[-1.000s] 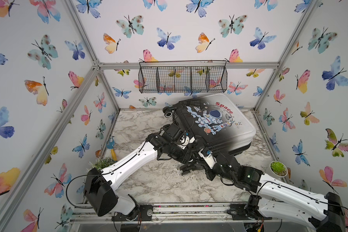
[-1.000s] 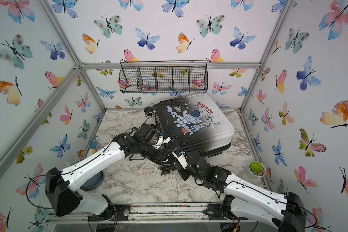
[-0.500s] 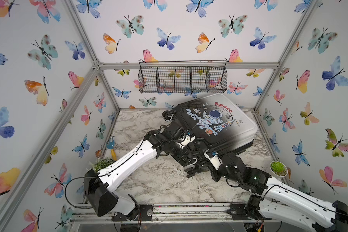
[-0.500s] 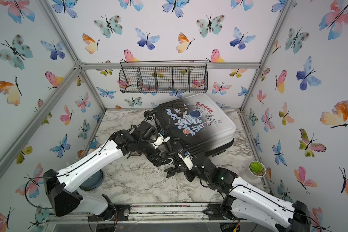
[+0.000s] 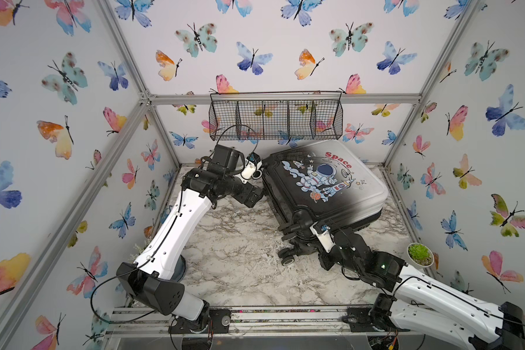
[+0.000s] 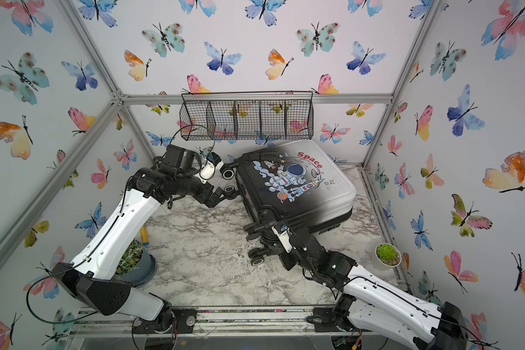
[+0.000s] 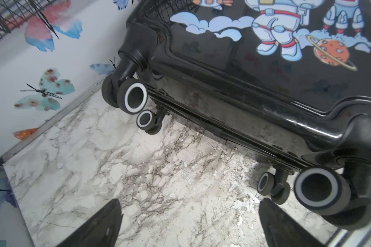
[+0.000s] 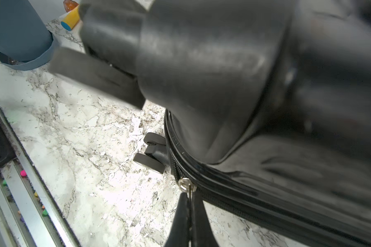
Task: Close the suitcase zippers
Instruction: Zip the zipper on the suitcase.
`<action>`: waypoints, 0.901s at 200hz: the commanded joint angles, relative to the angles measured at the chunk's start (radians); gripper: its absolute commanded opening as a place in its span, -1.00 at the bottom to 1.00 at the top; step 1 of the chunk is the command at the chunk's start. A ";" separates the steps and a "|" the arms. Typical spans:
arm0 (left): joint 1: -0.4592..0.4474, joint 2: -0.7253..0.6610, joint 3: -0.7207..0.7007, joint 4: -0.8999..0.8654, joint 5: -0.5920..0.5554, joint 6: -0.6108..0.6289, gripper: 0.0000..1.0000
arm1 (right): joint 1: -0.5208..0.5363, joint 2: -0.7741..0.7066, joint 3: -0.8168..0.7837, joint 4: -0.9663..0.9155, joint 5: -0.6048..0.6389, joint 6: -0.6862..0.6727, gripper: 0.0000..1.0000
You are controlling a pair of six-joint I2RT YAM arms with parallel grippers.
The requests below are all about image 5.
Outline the black white space suitcase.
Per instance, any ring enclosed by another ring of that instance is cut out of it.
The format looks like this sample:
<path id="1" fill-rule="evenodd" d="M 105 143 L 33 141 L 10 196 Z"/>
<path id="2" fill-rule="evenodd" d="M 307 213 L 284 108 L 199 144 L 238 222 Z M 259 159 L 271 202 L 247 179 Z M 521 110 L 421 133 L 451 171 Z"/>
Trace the black white space suitcase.
<path id="1" fill-rule="evenodd" d="M 314 223 L 357 231 L 381 216 L 388 189 L 347 146 L 321 141 L 273 153 L 263 160 L 262 183 L 289 246 L 278 253 L 284 266 L 323 249 Z"/>

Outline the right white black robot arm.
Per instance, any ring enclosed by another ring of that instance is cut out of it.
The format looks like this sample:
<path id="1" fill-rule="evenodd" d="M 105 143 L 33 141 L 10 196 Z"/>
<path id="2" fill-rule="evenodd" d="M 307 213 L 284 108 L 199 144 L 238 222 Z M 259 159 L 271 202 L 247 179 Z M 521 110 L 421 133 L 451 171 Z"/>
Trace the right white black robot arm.
<path id="1" fill-rule="evenodd" d="M 525 349 L 523 311 L 477 299 L 429 277 L 403 259 L 374 251 L 356 233 L 311 232 L 357 281 L 381 290 L 364 321 L 379 330 L 410 330 L 462 349 Z"/>

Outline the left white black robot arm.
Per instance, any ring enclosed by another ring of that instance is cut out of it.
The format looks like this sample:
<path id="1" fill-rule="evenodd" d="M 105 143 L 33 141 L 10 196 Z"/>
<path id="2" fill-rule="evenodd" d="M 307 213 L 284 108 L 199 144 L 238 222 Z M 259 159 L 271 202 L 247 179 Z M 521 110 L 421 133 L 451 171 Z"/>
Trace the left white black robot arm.
<path id="1" fill-rule="evenodd" d="M 217 145 L 204 165 L 182 178 L 176 204 L 153 240 L 133 263 L 122 263 L 116 277 L 134 299 L 162 315 L 174 315 L 202 328 L 209 317 L 209 304 L 186 292 L 174 279 L 182 251 L 204 215 L 217 202 L 230 196 L 252 208 L 263 189 L 250 183 L 261 175 L 262 159 L 252 152 Z"/>

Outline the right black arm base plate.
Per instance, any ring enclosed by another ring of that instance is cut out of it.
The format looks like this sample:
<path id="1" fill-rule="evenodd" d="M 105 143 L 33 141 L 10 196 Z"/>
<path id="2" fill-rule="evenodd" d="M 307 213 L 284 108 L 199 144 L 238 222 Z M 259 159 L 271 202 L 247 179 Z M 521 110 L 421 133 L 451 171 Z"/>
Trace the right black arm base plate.
<path id="1" fill-rule="evenodd" d="M 348 308 L 341 321 L 350 326 L 351 332 L 407 332 L 389 318 L 390 312 L 373 307 Z"/>

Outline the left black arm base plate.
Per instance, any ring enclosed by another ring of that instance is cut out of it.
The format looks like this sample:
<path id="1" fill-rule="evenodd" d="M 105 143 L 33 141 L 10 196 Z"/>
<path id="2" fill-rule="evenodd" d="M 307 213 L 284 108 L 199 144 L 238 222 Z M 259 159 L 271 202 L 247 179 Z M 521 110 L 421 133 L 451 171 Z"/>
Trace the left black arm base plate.
<path id="1" fill-rule="evenodd" d="M 231 325 L 230 309 L 213 309 L 201 314 L 197 321 L 178 317 L 172 322 L 173 334 L 227 334 Z"/>

